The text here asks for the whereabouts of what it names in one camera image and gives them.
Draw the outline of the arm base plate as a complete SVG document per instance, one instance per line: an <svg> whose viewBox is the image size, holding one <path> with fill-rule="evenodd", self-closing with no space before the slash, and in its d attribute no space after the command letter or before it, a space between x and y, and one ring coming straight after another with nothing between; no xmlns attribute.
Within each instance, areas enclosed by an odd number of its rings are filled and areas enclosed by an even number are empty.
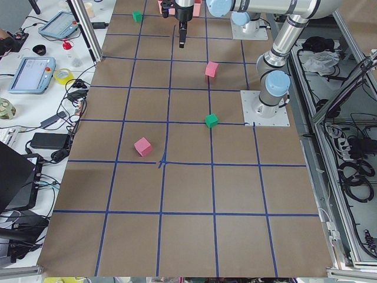
<svg viewBox="0 0 377 283"><path fill-rule="evenodd" d="M248 18L231 18L232 36L234 40L267 41L267 28L258 17L246 22Z"/></svg>
<svg viewBox="0 0 377 283"><path fill-rule="evenodd" d="M266 106L259 100L260 91L241 90L244 125L253 127L289 127L290 122L281 98L277 106Z"/></svg>

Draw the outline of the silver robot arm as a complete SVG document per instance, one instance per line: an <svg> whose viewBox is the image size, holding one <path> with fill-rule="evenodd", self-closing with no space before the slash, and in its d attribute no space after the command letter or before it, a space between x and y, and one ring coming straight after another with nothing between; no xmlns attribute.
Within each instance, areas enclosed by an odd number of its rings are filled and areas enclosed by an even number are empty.
<svg viewBox="0 0 377 283"><path fill-rule="evenodd" d="M330 15L342 1L207 1L206 4L211 15L218 18L228 12L287 16L271 49L257 61L262 89L252 102L252 108L258 116L269 119L277 113L279 103L290 87L290 78L281 68L285 66L294 43L311 19Z"/></svg>
<svg viewBox="0 0 377 283"><path fill-rule="evenodd" d="M257 32L260 28L259 20L261 13L232 12L231 22L243 32Z"/></svg>

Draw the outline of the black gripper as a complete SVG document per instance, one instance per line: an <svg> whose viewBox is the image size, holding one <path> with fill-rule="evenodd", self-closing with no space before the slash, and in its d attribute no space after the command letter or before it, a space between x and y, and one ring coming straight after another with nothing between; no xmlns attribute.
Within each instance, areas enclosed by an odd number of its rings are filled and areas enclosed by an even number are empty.
<svg viewBox="0 0 377 283"><path fill-rule="evenodd" d="M187 22L193 18L194 5L179 6L175 5L174 0L163 0L160 4L163 18L168 18L171 9L175 9L175 18L179 22L179 48L184 48L187 37Z"/></svg>

